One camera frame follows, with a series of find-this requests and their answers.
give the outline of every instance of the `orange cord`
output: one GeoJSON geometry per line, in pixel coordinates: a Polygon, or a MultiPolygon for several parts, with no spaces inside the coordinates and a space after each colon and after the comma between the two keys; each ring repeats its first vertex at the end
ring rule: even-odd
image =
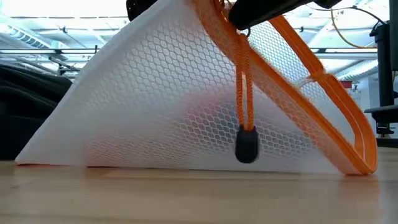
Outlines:
{"type": "Polygon", "coordinates": [[[251,131],[254,128],[254,107],[253,107],[253,75],[251,73],[249,54],[250,49],[248,37],[245,34],[239,35],[239,45],[235,51],[236,56],[236,107],[238,108],[239,124],[244,130],[251,131]],[[246,81],[246,101],[248,105],[248,123],[244,124],[243,110],[243,80],[246,81]]]}

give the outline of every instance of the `hexagonal mesh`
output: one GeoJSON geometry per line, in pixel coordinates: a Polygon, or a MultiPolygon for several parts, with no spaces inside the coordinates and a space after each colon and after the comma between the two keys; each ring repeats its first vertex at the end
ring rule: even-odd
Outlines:
{"type": "MultiPolygon", "coordinates": [[[[254,87],[261,151],[252,164],[235,159],[234,64],[209,37],[197,12],[188,1],[163,0],[126,26],[84,67],[17,162],[337,172],[326,154],[357,173],[318,124],[255,65],[254,78],[262,77],[254,87]],[[323,141],[313,142],[310,135],[323,141]]],[[[304,77],[305,69],[287,51],[276,53],[275,43],[283,41],[272,29],[265,23],[252,30],[253,46],[290,80],[304,77]]],[[[330,103],[317,86],[306,86],[303,93],[316,105],[318,99],[330,103]]]]}

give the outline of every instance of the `black cord stopper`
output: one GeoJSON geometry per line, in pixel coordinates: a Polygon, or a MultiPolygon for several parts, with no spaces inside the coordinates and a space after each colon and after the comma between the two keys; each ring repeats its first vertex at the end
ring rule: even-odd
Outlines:
{"type": "Polygon", "coordinates": [[[259,156],[259,135],[256,127],[253,130],[245,131],[243,125],[239,126],[236,135],[235,156],[239,162],[250,164],[259,156]]]}

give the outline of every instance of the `wooden table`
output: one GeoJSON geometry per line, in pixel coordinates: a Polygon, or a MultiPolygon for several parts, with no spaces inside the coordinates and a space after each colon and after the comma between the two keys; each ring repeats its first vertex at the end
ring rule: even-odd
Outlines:
{"type": "Polygon", "coordinates": [[[367,177],[0,162],[0,223],[398,223],[398,149],[367,177]]]}

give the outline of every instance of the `mesh bag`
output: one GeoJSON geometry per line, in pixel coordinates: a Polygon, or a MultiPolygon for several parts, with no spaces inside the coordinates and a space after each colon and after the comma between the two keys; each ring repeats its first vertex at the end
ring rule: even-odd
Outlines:
{"type": "Polygon", "coordinates": [[[214,0],[163,0],[80,72],[19,164],[368,174],[373,131],[282,17],[251,28],[259,157],[234,155],[239,34],[214,0]]]}

